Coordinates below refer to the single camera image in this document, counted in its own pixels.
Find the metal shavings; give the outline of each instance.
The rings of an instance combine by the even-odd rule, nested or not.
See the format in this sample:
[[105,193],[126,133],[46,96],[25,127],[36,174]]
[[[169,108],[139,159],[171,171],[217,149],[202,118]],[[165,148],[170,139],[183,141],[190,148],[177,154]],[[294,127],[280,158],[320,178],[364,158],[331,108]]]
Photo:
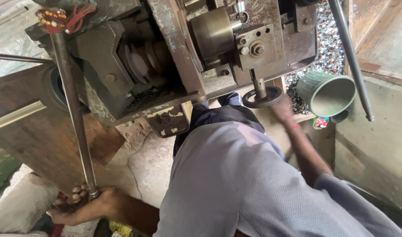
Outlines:
[[317,8],[318,56],[311,66],[284,76],[287,94],[292,98],[295,114],[311,114],[309,106],[296,93],[298,80],[310,71],[320,71],[335,75],[343,72],[344,48],[335,25],[334,17],[327,0]]

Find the concrete wall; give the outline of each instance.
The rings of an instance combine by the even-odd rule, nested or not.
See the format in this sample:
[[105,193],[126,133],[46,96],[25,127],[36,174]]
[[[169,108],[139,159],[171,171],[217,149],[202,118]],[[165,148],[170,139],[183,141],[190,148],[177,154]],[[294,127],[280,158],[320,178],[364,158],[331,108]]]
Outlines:
[[336,127],[335,173],[402,209],[402,86],[364,79],[375,121],[356,96]]

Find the yellow cloth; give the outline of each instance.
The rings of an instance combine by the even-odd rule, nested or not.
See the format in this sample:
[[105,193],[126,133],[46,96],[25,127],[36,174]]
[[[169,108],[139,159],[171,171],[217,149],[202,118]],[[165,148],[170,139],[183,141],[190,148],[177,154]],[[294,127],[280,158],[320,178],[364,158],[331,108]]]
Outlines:
[[109,229],[112,232],[115,231],[119,232],[119,234],[122,235],[122,237],[128,237],[130,232],[132,231],[132,227],[115,221],[109,221]]

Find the steel rod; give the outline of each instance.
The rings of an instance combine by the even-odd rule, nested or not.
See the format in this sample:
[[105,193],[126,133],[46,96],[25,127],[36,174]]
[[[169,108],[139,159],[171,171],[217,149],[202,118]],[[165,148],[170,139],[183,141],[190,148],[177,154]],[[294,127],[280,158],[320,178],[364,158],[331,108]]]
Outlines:
[[19,62],[36,62],[36,63],[53,63],[51,59],[39,59],[33,57],[24,57],[10,54],[0,54],[0,60],[19,61]]
[[97,189],[96,178],[94,176],[93,163],[91,162],[90,150],[88,148],[87,137],[85,136],[84,120],[80,112],[81,104],[78,98],[78,91],[72,76],[72,64],[67,50],[64,32],[51,34],[53,48],[58,63],[59,73],[63,83],[63,90],[67,98],[69,112],[71,113],[72,125],[77,136],[79,154],[84,168],[85,179],[90,188],[90,199],[96,198],[100,192]]
[[352,39],[350,38],[349,30],[344,19],[343,10],[341,8],[340,0],[328,0],[331,11],[334,16],[335,23],[340,34],[341,42],[343,43],[346,52],[347,61],[349,62],[350,70],[353,79],[355,80],[356,88],[358,90],[359,98],[362,107],[365,110],[366,118],[369,122],[374,121],[375,116],[372,113],[371,103],[369,102],[368,93],[363,81],[362,72],[360,70],[359,62],[356,57],[355,48],[353,47]]
[[37,111],[40,111],[44,108],[46,108],[46,106],[43,105],[42,102],[39,100],[30,105],[22,107],[19,110],[15,110],[12,113],[9,113],[5,116],[0,117],[0,128],[5,127],[8,124],[18,121],[18,120],[20,120],[30,114],[33,114]]

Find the concrete floor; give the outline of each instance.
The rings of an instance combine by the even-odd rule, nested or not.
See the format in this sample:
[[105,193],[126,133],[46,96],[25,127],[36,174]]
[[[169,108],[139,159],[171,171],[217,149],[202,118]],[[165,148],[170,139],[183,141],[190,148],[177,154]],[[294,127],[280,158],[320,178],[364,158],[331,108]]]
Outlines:
[[[253,89],[239,91],[245,94]],[[210,101],[210,108],[219,106],[215,100]],[[289,164],[297,166],[287,133],[278,123],[271,108],[252,109],[265,128],[268,137],[282,149]],[[335,126],[329,129],[314,130],[308,123],[302,127],[309,133],[320,154],[332,165],[334,163]],[[166,194],[170,171],[173,163],[172,151],[175,137],[166,139],[156,136],[144,119],[139,119],[130,127],[120,125],[117,129],[123,133],[127,142],[106,166],[106,174],[98,184],[115,185],[135,198],[159,207]]]

